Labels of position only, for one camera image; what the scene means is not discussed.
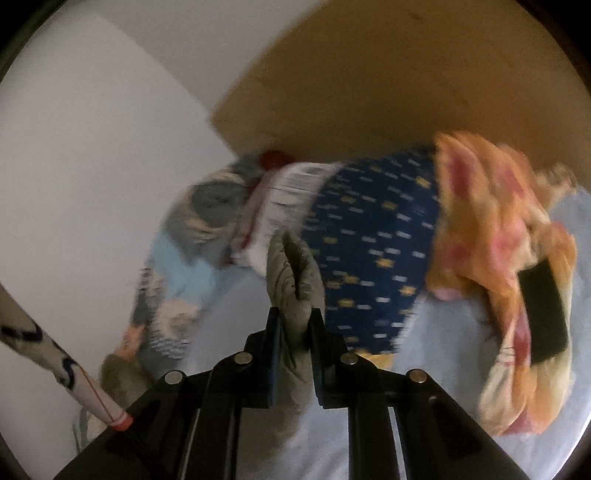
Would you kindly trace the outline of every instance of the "gray mitten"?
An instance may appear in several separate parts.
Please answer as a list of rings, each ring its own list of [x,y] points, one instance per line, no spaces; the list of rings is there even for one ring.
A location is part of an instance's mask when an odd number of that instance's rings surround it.
[[[275,233],[267,256],[267,293],[282,314],[283,336],[277,401],[270,410],[243,409],[238,478],[263,478],[267,461],[300,430],[300,417],[313,399],[306,329],[312,308],[324,316],[324,286],[306,243],[290,231]]]
[[[289,230],[276,232],[269,243],[267,293],[284,319],[283,363],[302,381],[311,381],[305,335],[313,308],[324,317],[324,285],[308,245]]]

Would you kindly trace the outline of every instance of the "pile of clothes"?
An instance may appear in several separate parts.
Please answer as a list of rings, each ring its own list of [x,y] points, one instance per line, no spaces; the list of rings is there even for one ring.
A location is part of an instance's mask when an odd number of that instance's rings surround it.
[[[267,274],[271,238],[287,228],[306,240],[319,266],[329,329],[382,368],[391,366],[425,292],[454,300],[484,289],[501,335],[481,425],[493,435],[541,432],[569,390],[576,262],[574,239],[547,211],[573,191],[566,168],[534,172],[519,152],[464,132],[380,159],[242,157],[189,188],[163,222],[102,386],[129,404],[173,369],[193,325],[232,287],[236,271]],[[526,288],[536,281],[557,299],[541,323]],[[545,347],[544,332],[561,340]],[[90,428],[85,438],[97,433]]]

